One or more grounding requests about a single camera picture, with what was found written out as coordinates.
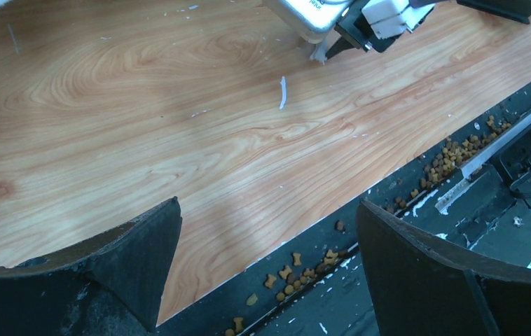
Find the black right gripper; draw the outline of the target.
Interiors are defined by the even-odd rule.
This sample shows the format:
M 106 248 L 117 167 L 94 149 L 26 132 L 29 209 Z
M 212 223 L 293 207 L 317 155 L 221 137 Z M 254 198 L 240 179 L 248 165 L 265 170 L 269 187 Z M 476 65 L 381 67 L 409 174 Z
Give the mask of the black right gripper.
M 353 1 L 334 29 L 340 37 L 326 51 L 329 60 L 350 49 L 385 52 L 404 33 L 425 22 L 438 1 Z M 459 6 L 528 25 L 531 1 L 456 0 Z

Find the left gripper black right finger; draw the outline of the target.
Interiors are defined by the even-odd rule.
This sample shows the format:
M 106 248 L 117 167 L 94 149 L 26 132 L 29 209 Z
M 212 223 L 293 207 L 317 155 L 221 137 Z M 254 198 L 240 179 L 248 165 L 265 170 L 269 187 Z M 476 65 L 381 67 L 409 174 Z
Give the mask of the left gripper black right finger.
M 365 199 L 356 229 L 381 335 L 531 335 L 531 269 L 462 248 Z

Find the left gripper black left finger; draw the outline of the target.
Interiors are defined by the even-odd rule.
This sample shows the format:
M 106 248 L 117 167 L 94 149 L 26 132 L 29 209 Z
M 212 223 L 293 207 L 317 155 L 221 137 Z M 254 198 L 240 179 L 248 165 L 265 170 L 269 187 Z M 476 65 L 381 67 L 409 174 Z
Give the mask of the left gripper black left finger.
M 77 244 L 0 267 L 0 335 L 151 335 L 182 227 L 176 197 Z

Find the pink unicorn drawstring bag blanket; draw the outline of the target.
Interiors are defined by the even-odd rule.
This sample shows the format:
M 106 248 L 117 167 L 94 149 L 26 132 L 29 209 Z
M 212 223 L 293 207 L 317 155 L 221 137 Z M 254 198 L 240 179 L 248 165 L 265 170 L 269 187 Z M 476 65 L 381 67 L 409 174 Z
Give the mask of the pink unicorn drawstring bag blanket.
M 0 1 L 0 265 L 74 241 L 102 181 L 172 160 L 158 141 L 206 113 L 287 110 L 326 47 L 262 1 Z

